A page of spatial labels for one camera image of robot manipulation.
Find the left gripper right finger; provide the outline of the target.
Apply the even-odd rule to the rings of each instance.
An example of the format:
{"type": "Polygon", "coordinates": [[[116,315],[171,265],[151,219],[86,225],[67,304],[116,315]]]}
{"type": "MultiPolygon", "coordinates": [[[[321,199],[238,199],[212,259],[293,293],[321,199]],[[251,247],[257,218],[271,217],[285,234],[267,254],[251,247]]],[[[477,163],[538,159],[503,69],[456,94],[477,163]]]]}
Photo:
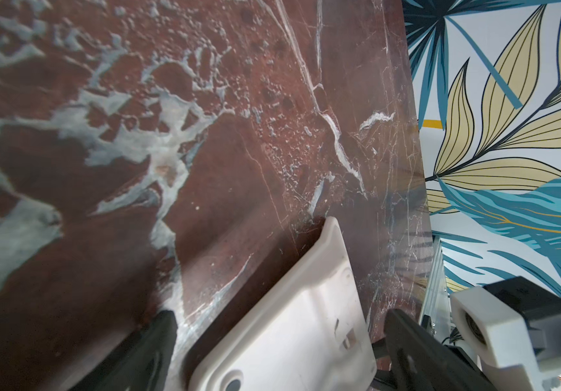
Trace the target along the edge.
{"type": "Polygon", "coordinates": [[[442,345],[402,310],[387,311],[384,334],[382,356],[391,360],[384,390],[495,389],[462,350],[442,345]]]}

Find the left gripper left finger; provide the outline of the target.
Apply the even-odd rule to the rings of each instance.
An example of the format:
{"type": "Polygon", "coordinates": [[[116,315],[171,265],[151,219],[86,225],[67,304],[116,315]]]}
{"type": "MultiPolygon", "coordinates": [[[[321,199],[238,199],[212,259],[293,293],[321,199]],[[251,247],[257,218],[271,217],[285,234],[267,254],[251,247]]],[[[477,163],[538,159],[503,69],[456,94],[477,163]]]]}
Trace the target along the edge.
{"type": "Polygon", "coordinates": [[[163,390],[177,337],[176,316],[160,311],[131,333],[73,390],[163,390]]]}

